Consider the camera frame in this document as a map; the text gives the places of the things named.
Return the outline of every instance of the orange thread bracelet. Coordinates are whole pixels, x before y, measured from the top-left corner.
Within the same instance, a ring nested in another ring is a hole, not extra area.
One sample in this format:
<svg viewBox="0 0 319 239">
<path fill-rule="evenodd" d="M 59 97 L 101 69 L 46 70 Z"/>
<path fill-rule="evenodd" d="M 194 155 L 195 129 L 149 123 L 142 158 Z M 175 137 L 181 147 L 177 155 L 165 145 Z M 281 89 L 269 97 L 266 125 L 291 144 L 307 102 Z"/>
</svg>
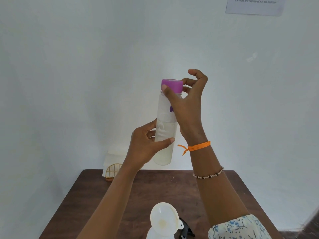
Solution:
<svg viewBox="0 0 319 239">
<path fill-rule="evenodd" d="M 210 141 L 208 141 L 208 142 L 204 142 L 204 143 L 201 143 L 201 144 L 198 144 L 198 145 L 195 145 L 195 146 L 188 146 L 188 148 L 186 148 L 185 146 L 183 146 L 183 145 L 178 145 L 179 147 L 183 147 L 183 148 L 185 148 L 185 151 L 184 151 L 184 153 L 183 153 L 183 156 L 184 156 L 184 154 L 187 152 L 187 151 L 195 151 L 195 150 L 198 150 L 198 149 L 202 149 L 202 148 L 205 148 L 205 147 L 208 147 L 209 145 L 211 144 L 211 142 Z"/>
</svg>

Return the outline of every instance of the finger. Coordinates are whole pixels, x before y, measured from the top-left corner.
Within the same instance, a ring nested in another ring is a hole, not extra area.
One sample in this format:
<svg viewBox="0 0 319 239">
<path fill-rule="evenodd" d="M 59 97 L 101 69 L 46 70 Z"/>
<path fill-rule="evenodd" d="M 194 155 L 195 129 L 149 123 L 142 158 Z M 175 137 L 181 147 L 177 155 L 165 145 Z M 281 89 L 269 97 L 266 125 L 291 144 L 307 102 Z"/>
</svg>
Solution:
<svg viewBox="0 0 319 239">
<path fill-rule="evenodd" d="M 155 130 L 149 131 L 149 132 L 146 134 L 146 136 L 147 136 L 148 138 L 151 138 L 151 137 L 155 136 Z"/>
<path fill-rule="evenodd" d="M 193 79 L 190 79 L 190 78 L 184 78 L 181 81 L 183 81 L 184 85 L 188 85 L 190 87 L 192 87 L 197 82 L 197 80 L 193 80 Z"/>
<path fill-rule="evenodd" d="M 156 150 L 156 152 L 158 152 L 158 151 L 160 151 L 160 150 L 162 150 L 164 148 L 167 148 L 174 141 L 175 141 L 175 138 L 167 138 L 167 139 L 165 139 L 163 141 L 154 142 L 153 146 L 154 146 L 154 149 Z"/>
<path fill-rule="evenodd" d="M 198 93 L 199 95 L 202 95 L 202 92 L 204 90 L 204 87 L 208 81 L 207 76 L 205 76 L 200 70 L 198 69 L 189 69 L 188 73 L 190 75 L 195 76 L 198 81 L 196 84 L 193 86 L 193 92 Z"/>
<path fill-rule="evenodd" d="M 192 88 L 190 88 L 190 87 L 184 86 L 184 87 L 183 87 L 183 92 L 186 92 L 187 94 L 189 94 L 189 92 L 190 92 L 191 89 L 192 89 Z"/>
<path fill-rule="evenodd" d="M 156 128 L 156 120 L 157 120 L 157 119 L 155 119 L 155 120 L 153 120 L 153 121 L 151 121 L 151 122 L 145 124 L 144 126 L 142 126 L 142 128 L 146 129 L 146 130 L 147 130 L 147 133 L 148 133 L 150 130 Z"/>
<path fill-rule="evenodd" d="M 161 90 L 174 108 L 176 102 L 180 100 L 178 96 L 167 85 L 162 85 Z"/>
</svg>

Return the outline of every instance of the table top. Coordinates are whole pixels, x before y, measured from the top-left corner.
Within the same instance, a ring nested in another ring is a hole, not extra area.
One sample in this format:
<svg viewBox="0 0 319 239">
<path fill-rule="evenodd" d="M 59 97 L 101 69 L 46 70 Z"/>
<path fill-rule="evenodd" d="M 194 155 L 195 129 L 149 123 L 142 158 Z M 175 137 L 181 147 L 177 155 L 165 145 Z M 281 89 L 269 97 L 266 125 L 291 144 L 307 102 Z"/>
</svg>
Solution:
<svg viewBox="0 0 319 239">
<path fill-rule="evenodd" d="M 225 173 L 249 212 L 261 221 L 273 239 L 282 239 L 239 175 L 233 170 Z M 102 177 L 101 169 L 83 170 L 40 239 L 76 238 L 110 184 Z M 140 170 L 134 179 L 117 238 L 146 238 L 151 227 L 151 210 L 159 202 L 173 205 L 196 238 L 208 238 L 210 226 L 192 170 Z"/>
</svg>

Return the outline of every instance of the silver and black bracelet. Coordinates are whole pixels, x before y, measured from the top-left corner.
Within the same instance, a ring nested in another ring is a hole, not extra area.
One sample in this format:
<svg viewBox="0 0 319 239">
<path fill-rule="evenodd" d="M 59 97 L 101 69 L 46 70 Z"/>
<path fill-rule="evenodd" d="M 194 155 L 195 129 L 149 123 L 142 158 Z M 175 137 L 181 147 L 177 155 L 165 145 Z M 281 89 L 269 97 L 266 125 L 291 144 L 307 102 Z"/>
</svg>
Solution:
<svg viewBox="0 0 319 239">
<path fill-rule="evenodd" d="M 213 174 L 213 175 L 199 177 L 199 176 L 196 176 L 195 174 L 193 174 L 193 176 L 194 176 L 195 178 L 197 178 L 197 179 L 213 178 L 213 177 L 215 177 L 215 176 L 220 175 L 223 171 L 224 171 L 224 167 L 221 167 L 221 170 L 220 170 L 218 173 L 215 173 L 215 174 Z"/>
</svg>

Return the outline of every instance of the sleeve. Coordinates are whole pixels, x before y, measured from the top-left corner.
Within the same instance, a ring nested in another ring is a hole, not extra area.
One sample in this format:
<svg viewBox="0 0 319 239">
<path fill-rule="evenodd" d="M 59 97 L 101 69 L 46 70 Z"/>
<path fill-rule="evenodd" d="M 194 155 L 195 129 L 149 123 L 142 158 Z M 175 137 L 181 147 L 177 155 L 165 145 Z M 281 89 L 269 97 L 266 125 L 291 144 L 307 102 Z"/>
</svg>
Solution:
<svg viewBox="0 0 319 239">
<path fill-rule="evenodd" d="M 212 226 L 208 231 L 209 239 L 271 239 L 269 233 L 254 215 Z"/>
</svg>

